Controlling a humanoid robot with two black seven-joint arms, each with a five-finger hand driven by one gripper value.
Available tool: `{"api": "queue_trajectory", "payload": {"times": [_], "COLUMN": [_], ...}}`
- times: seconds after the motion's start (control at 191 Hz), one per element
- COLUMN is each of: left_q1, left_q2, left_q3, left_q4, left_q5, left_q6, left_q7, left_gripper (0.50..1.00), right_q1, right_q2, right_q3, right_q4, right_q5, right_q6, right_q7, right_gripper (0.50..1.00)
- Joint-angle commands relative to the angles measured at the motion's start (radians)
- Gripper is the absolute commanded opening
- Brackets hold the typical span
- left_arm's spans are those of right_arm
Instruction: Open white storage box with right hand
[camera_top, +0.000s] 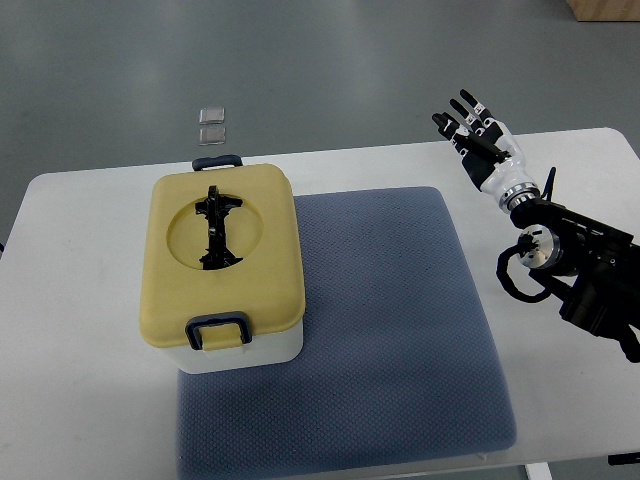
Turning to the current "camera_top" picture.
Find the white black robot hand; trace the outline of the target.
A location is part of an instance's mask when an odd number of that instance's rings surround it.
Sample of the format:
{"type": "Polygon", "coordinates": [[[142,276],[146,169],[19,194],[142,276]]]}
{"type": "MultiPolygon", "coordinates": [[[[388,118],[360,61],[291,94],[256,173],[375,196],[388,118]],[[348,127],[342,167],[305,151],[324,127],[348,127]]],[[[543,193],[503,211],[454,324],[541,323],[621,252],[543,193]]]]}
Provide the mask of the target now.
{"type": "Polygon", "coordinates": [[[504,122],[466,90],[450,106],[457,113],[435,113],[439,134],[449,141],[475,188],[489,196],[505,213],[541,191],[526,172],[525,156],[504,122]]]}

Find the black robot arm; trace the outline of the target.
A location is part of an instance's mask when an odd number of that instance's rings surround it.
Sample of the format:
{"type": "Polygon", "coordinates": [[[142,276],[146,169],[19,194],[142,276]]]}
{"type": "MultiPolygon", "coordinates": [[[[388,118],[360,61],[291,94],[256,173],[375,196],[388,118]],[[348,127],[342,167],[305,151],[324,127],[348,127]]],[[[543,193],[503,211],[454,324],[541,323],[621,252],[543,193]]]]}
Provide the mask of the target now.
{"type": "Polygon", "coordinates": [[[555,169],[540,191],[532,183],[500,198],[517,243],[497,260],[503,289],[524,303],[551,296],[559,315],[590,333],[618,342],[626,359],[639,362],[639,246],[633,236],[551,200],[555,169]]]}

